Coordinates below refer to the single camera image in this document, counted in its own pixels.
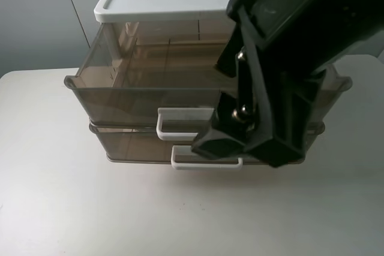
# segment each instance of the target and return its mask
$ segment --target plastic container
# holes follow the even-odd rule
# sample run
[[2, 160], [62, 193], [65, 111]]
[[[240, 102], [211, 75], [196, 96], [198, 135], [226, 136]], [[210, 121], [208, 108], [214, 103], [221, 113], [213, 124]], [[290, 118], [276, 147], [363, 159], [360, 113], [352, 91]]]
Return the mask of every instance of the plastic container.
[[214, 68], [231, 28], [215, 23], [221, 33], [189, 20], [103, 24], [64, 83], [96, 125], [155, 126], [159, 107], [214, 107], [220, 90], [236, 93]]
[[[172, 131], [177, 127], [178, 124], [175, 123], [167, 129]], [[90, 123], [89, 129], [96, 134], [106, 150], [108, 159], [112, 162], [171, 164], [175, 169], [181, 170], [237, 170], [242, 165], [263, 164], [252, 158], [242, 158], [241, 163], [238, 158], [206, 160], [191, 153], [190, 141], [162, 141], [157, 137], [155, 128], [96, 127]], [[315, 125], [308, 130], [307, 149], [323, 131], [323, 124]]]

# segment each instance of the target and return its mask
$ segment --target plastic drawer unit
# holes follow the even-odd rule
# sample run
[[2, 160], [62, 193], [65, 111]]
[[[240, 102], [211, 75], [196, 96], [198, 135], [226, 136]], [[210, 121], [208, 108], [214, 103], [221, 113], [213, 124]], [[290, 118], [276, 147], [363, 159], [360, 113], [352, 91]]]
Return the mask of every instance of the plastic drawer unit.
[[[220, 95], [237, 96], [238, 80], [215, 69], [234, 23], [229, 0], [100, 0], [100, 30], [70, 88], [90, 130], [116, 162], [165, 163], [177, 169], [239, 169], [257, 159], [207, 160], [191, 152]], [[351, 86], [333, 66], [318, 95], [306, 148], [323, 118]]]

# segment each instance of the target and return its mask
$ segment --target drawer handle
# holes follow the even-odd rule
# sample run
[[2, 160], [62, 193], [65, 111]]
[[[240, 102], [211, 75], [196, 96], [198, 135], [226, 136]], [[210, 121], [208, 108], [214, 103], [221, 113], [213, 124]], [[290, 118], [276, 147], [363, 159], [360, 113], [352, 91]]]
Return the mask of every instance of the drawer handle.
[[242, 158], [238, 158], [237, 164], [180, 163], [175, 161], [177, 155], [198, 156], [191, 151], [189, 145], [173, 145], [170, 162], [176, 170], [240, 170], [243, 163]]
[[193, 141], [197, 132], [162, 132], [164, 121], [210, 120], [213, 108], [159, 108], [156, 133], [164, 141]]

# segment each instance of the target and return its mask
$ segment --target metal bolt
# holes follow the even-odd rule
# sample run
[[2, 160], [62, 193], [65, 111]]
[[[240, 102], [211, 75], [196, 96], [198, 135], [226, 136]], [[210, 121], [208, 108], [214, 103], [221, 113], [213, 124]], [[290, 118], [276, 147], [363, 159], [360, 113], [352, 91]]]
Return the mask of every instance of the metal bolt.
[[250, 113], [250, 110], [248, 109], [248, 106], [246, 106], [246, 105], [243, 105], [243, 106], [241, 107], [241, 113], [243, 113], [244, 115], [249, 115], [249, 114], [251, 114], [251, 113]]
[[233, 109], [232, 118], [234, 118], [234, 120], [236, 120], [237, 122], [245, 123], [245, 121], [243, 119], [241, 119], [237, 109]]
[[244, 49], [244, 47], [238, 53], [238, 60], [245, 61], [245, 49]]

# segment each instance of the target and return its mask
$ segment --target table surface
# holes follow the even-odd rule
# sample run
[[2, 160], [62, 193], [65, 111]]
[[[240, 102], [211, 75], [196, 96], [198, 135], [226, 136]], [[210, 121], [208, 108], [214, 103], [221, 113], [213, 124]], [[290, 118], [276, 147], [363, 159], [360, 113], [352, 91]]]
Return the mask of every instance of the table surface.
[[239, 172], [108, 162], [64, 76], [0, 79], [0, 255], [383, 255], [384, 65], [353, 88], [303, 164]]

